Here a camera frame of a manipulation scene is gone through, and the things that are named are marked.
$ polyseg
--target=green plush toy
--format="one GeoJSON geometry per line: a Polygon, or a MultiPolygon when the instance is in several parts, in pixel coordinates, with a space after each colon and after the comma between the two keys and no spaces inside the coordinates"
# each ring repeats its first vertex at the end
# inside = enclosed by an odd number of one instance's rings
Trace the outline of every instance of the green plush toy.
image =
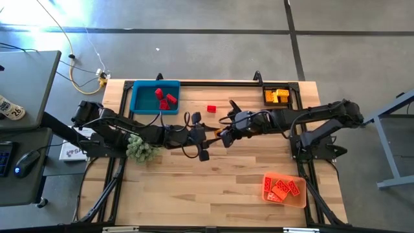
{"type": "Polygon", "coordinates": [[[136,135],[131,135],[128,139],[127,156],[134,159],[137,164],[145,164],[147,161],[152,161],[159,149],[144,142],[142,138],[136,135]]]}

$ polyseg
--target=concrete floor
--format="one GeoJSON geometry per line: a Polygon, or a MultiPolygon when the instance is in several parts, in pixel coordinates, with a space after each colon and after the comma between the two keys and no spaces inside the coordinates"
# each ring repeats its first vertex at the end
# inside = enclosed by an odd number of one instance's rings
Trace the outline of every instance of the concrete floor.
{"type": "MultiPolygon", "coordinates": [[[[282,0],[123,0],[42,1],[66,27],[96,28],[227,28],[288,30],[282,0]]],[[[413,1],[290,0],[296,30],[414,30],[413,1]]],[[[35,1],[21,8],[17,0],[5,6],[0,23],[55,26],[35,1]]],[[[100,67],[86,34],[69,34],[77,66],[100,67]]],[[[289,35],[91,34],[113,78],[249,80],[255,70],[266,80],[297,80],[289,35]]],[[[68,61],[63,34],[0,32],[0,42],[38,50],[60,50],[68,61]]],[[[414,88],[414,37],[298,36],[306,80],[316,81],[321,102],[342,98],[358,103],[364,115],[414,88]]],[[[67,74],[68,67],[59,65],[67,74]]],[[[93,74],[74,72],[77,82],[93,74]]],[[[96,83],[85,86],[93,90],[96,83]]],[[[47,111],[69,124],[80,100],[100,101],[78,93],[70,82],[55,78],[47,111]]],[[[376,182],[392,177],[373,126],[344,129],[337,144],[348,154],[338,159],[340,182],[351,224],[358,227],[412,232],[414,185],[379,191],[376,182]]],[[[44,209],[33,205],[0,208],[0,229],[56,225],[72,218],[80,176],[48,177],[44,209]]]]}

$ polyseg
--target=computer mouse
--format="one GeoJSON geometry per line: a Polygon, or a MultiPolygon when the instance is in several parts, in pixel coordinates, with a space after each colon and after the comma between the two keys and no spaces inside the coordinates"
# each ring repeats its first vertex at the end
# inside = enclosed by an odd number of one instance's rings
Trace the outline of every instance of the computer mouse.
{"type": "Polygon", "coordinates": [[[19,178],[26,177],[34,165],[36,161],[40,158],[40,153],[36,150],[30,151],[24,154],[16,163],[14,167],[14,175],[19,178]]]}

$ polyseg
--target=gray desk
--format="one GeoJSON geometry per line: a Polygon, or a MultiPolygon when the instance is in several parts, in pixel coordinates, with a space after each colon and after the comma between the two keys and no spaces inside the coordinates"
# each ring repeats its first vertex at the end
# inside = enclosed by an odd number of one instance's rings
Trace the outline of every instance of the gray desk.
{"type": "Polygon", "coordinates": [[[21,120],[0,120],[0,129],[35,129],[40,126],[58,68],[60,51],[0,52],[0,94],[25,108],[21,120]]]}
{"type": "Polygon", "coordinates": [[[17,178],[13,174],[16,162],[28,151],[37,150],[42,146],[48,146],[52,138],[52,130],[49,128],[34,129],[16,135],[10,132],[2,134],[1,141],[17,142],[19,145],[12,158],[12,167],[7,177],[0,177],[0,206],[27,205],[38,203],[43,191],[43,168],[48,148],[39,150],[41,156],[29,175],[17,178]]]}

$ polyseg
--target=wooden table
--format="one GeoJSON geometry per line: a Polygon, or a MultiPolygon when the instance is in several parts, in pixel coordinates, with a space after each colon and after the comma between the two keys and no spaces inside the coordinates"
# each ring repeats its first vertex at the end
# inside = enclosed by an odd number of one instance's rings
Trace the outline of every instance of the wooden table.
{"type": "MultiPolygon", "coordinates": [[[[119,111],[124,81],[108,81],[103,97],[105,107],[119,111]]],[[[320,105],[316,83],[299,84],[303,107],[320,105]]],[[[234,100],[242,110],[258,111],[266,108],[260,87],[181,87],[180,113],[164,116],[164,122],[184,125],[183,114],[186,111],[200,111],[203,122],[211,127],[220,127],[218,119],[225,117],[231,110],[229,100],[234,100]],[[216,105],[217,112],[208,113],[207,105],[216,105]]],[[[153,117],[135,115],[135,120],[146,123],[153,117]]],[[[320,124],[308,124],[308,129],[320,124]]],[[[186,151],[195,153],[196,149],[188,148],[186,151]]],[[[237,140],[228,149],[219,141],[208,151],[210,160],[206,162],[185,157],[181,149],[162,150],[147,165],[137,165],[128,160],[116,224],[232,227],[306,225],[303,209],[265,203],[261,199],[261,181],[265,172],[298,175],[296,163],[290,158],[289,142],[281,135],[237,140]]],[[[98,159],[91,166],[83,184],[80,217],[87,213],[103,190],[107,163],[108,159],[98,159]]],[[[326,161],[314,163],[321,196],[339,219],[347,222],[334,168],[326,161]]],[[[111,209],[112,199],[110,196],[106,215],[111,209]]],[[[309,202],[312,216],[316,219],[311,195],[309,202]]]]}

